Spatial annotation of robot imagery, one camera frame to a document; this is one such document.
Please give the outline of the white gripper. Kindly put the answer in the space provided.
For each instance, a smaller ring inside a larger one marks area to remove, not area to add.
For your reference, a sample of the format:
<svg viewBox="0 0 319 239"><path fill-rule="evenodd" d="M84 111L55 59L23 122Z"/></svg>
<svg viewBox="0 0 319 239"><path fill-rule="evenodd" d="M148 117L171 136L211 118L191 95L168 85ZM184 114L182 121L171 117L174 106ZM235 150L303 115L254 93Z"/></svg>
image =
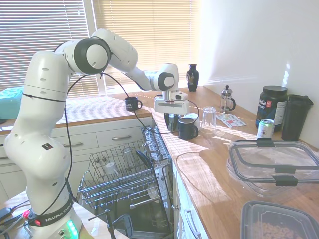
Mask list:
<svg viewBox="0 0 319 239"><path fill-rule="evenodd" d="M176 100L174 102L167 102L163 98L156 97L154 100L154 110L156 112L164 113L164 120L167 129L175 131L174 114L186 115L189 113L188 100Z"/></svg>

